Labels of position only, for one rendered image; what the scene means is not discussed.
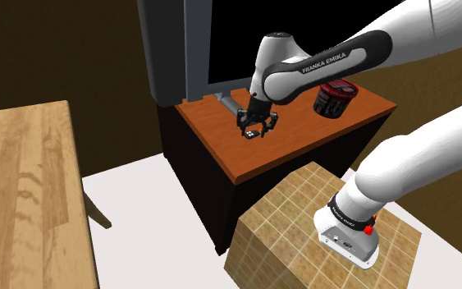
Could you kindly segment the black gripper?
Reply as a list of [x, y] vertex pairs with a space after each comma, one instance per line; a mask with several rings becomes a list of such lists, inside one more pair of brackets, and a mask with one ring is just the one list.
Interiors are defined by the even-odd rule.
[[257, 137], [259, 135], [259, 131], [246, 130], [248, 126], [257, 123], [261, 123], [263, 126], [261, 130], [261, 137], [264, 137], [267, 132], [272, 131], [277, 124], [278, 114], [276, 112], [271, 112], [271, 107], [271, 102], [251, 97], [247, 110], [239, 108], [236, 114], [236, 125], [240, 128], [241, 135], [247, 140]]

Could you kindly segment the black cabinet with orange top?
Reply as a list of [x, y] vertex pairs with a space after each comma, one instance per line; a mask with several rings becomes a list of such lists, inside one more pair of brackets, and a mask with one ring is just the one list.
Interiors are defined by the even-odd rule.
[[313, 88], [273, 106], [275, 128], [251, 140], [214, 96], [158, 109], [163, 155], [218, 255], [230, 247], [239, 216], [293, 171], [315, 162], [342, 177], [396, 109], [361, 88], [340, 117], [329, 119], [313, 110], [317, 95]]

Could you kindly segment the red and black tub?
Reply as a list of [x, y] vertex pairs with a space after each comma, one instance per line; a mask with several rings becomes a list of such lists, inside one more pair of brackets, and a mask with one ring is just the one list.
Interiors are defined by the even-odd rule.
[[313, 110], [322, 117], [339, 118], [358, 92], [358, 87], [348, 80], [332, 80], [320, 85]]

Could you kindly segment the tan tiled robot stand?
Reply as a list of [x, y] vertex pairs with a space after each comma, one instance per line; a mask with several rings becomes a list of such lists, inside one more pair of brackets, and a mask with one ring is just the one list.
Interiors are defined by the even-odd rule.
[[421, 234], [388, 210], [377, 214], [380, 251], [370, 269], [318, 240], [313, 216], [343, 185], [309, 163], [240, 216], [224, 265], [239, 289], [407, 289]]

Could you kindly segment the grey framed television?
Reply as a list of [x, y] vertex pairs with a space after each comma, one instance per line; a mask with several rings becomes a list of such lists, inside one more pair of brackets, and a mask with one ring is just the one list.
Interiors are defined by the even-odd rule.
[[309, 55], [347, 40], [402, 0], [136, 0], [151, 95], [159, 107], [249, 88], [264, 36]]

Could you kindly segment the light wooden table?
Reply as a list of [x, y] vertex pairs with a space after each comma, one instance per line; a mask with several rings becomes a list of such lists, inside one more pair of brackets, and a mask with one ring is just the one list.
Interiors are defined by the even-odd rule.
[[0, 289], [100, 289], [66, 100], [0, 110]]

